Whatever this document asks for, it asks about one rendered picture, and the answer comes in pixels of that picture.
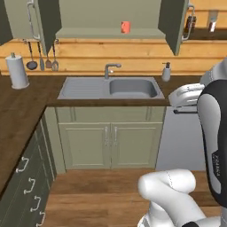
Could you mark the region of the grey steel sink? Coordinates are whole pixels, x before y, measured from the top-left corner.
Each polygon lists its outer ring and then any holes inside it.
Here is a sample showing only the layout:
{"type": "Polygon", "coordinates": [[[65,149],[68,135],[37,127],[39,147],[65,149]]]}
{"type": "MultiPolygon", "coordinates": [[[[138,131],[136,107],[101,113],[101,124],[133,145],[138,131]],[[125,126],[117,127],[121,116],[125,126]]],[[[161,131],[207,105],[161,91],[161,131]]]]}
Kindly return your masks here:
{"type": "Polygon", "coordinates": [[[58,99],[164,99],[153,77],[67,77],[58,99]]]}

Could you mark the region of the grey sink tap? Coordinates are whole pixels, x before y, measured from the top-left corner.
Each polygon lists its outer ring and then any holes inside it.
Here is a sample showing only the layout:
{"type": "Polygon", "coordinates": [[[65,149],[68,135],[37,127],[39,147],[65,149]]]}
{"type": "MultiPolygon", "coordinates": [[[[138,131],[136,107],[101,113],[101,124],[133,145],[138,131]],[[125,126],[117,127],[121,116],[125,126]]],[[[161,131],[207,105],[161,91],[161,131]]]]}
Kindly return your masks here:
{"type": "Polygon", "coordinates": [[[120,63],[108,63],[106,64],[105,66],[105,79],[107,80],[109,78],[109,68],[110,67],[121,67],[121,64],[120,63]]]}

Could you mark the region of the grey dishwasher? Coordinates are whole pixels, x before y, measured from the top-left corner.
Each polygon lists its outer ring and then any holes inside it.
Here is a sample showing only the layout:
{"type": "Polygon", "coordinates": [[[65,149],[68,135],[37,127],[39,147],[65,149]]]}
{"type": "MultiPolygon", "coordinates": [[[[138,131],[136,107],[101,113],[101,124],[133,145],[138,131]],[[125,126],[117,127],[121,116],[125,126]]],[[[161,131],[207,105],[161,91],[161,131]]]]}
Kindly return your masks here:
{"type": "Polygon", "coordinates": [[[200,120],[195,106],[185,106],[174,113],[168,106],[165,113],[155,170],[175,168],[205,171],[200,120]]]}

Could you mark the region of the dark spice jar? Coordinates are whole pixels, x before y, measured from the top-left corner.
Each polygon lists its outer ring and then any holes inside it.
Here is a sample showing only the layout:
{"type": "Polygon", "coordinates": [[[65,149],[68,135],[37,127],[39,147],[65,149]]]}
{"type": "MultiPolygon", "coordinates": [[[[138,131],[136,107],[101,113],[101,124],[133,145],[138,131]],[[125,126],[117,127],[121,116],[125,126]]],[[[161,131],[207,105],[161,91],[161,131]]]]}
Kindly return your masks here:
{"type": "Polygon", "coordinates": [[[186,25],[184,28],[184,32],[188,33],[189,31],[193,32],[196,24],[196,17],[195,16],[189,16],[186,21],[186,25]]]}

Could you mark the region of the dark wooden wall shelf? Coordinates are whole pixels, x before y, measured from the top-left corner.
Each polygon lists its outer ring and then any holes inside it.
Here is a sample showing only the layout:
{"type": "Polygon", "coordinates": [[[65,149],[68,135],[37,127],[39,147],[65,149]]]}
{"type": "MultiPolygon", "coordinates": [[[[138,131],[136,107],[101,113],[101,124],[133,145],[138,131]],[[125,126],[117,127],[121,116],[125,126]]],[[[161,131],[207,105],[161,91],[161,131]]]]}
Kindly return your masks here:
{"type": "Polygon", "coordinates": [[[227,40],[227,28],[216,28],[210,32],[207,28],[196,28],[190,33],[190,40],[227,40]]]}

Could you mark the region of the white soap dispenser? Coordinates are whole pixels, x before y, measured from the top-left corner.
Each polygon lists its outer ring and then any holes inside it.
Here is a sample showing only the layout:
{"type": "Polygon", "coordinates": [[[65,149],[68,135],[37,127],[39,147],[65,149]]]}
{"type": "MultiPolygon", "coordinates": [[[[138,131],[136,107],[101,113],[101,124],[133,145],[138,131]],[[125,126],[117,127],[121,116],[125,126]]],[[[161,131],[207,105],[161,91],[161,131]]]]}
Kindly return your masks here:
{"type": "Polygon", "coordinates": [[[161,75],[162,81],[168,82],[170,80],[170,75],[171,75],[170,63],[166,62],[162,70],[162,75],[161,75]]]}

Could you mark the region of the white paper towel roll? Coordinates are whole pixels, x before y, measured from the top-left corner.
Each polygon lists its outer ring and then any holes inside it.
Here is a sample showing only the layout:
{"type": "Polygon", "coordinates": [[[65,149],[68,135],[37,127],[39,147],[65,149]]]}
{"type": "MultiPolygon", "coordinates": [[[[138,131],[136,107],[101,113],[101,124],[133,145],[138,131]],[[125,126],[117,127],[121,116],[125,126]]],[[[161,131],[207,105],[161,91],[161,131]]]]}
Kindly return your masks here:
{"type": "Polygon", "coordinates": [[[12,88],[15,90],[25,89],[29,85],[29,81],[22,57],[12,52],[5,60],[12,82],[12,88]]]}

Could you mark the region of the grey hanging spatula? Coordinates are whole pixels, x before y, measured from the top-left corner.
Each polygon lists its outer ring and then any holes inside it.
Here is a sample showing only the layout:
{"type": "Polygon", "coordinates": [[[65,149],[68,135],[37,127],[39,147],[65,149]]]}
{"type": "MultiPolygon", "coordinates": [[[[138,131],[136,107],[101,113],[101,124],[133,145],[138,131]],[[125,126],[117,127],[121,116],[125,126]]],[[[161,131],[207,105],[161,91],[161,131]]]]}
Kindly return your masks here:
{"type": "Polygon", "coordinates": [[[43,57],[42,57],[42,53],[41,53],[41,47],[40,47],[40,43],[39,42],[37,42],[37,47],[38,47],[38,51],[39,51],[40,69],[41,69],[41,71],[44,71],[44,61],[43,61],[43,57]]]}

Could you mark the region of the green base cupboard door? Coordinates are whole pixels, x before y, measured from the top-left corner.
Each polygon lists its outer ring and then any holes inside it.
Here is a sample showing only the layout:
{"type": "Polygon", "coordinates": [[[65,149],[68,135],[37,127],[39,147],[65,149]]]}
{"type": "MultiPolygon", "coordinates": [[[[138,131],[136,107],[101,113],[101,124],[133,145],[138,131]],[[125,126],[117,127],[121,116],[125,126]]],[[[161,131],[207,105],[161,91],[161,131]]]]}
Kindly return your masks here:
{"type": "Polygon", "coordinates": [[[112,168],[154,168],[161,131],[161,122],[113,123],[112,168]],[[114,126],[118,127],[117,146],[114,126]]]}
{"type": "Polygon", "coordinates": [[[67,169],[110,168],[109,123],[60,123],[59,133],[67,169]]]}

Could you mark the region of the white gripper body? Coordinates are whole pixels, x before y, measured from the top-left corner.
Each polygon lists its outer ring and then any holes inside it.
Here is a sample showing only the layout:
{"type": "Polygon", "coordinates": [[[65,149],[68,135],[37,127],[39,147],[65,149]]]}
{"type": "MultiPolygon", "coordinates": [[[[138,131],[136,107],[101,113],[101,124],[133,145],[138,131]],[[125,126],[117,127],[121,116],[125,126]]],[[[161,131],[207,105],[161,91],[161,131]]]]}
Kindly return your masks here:
{"type": "Polygon", "coordinates": [[[197,104],[200,93],[205,88],[204,84],[185,84],[168,95],[168,101],[173,107],[193,106],[197,104]]]}

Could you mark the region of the green open wall cabinet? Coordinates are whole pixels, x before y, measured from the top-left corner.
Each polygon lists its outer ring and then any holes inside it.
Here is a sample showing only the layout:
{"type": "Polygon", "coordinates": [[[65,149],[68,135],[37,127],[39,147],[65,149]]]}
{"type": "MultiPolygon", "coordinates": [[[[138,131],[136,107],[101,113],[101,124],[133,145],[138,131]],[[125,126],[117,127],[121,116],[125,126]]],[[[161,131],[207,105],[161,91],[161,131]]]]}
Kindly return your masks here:
{"type": "Polygon", "coordinates": [[[58,38],[162,39],[158,29],[161,0],[59,0],[58,38]],[[121,23],[131,23],[121,32],[121,23]]]}

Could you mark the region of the dark green drawer cabinet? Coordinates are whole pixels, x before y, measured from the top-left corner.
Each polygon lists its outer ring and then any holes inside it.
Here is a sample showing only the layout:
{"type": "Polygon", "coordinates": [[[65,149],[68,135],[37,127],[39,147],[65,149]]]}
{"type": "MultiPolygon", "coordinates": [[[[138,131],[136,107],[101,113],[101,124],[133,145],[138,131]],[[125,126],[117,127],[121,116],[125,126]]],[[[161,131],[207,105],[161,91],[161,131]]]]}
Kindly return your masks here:
{"type": "Polygon", "coordinates": [[[0,198],[0,227],[35,227],[41,219],[39,212],[45,212],[51,184],[56,176],[44,116],[37,124],[16,168],[0,198]],[[22,157],[29,158],[29,163],[23,172],[16,173],[16,168],[21,167],[22,157]],[[42,199],[40,207],[30,212],[30,208],[36,206],[35,195],[42,199]]]}

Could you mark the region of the pale spice jar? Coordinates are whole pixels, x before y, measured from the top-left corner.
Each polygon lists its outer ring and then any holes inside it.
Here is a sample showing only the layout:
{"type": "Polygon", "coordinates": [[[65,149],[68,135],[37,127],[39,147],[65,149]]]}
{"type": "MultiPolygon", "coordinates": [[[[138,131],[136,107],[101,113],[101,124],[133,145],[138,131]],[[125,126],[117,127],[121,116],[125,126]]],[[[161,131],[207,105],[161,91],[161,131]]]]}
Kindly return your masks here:
{"type": "Polygon", "coordinates": [[[210,11],[208,14],[208,31],[213,33],[215,31],[218,11],[210,11]]]}

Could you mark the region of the green false drawer panel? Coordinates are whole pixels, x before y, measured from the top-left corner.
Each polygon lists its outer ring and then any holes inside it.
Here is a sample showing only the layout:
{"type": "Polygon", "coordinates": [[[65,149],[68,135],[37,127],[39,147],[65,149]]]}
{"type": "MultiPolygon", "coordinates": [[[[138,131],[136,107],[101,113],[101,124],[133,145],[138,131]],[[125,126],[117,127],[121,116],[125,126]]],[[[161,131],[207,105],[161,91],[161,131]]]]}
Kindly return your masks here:
{"type": "Polygon", "coordinates": [[[163,122],[164,106],[57,107],[59,122],[163,122]]]}

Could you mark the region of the grey hanging slotted turner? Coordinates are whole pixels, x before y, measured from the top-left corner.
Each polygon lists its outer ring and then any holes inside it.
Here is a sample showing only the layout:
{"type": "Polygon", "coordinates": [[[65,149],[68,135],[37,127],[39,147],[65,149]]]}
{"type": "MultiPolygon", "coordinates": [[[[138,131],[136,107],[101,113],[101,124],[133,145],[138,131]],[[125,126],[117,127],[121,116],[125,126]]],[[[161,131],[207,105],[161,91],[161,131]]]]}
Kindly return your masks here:
{"type": "Polygon", "coordinates": [[[46,53],[45,67],[46,68],[52,68],[52,63],[51,63],[51,61],[49,59],[48,52],[46,53]]]}

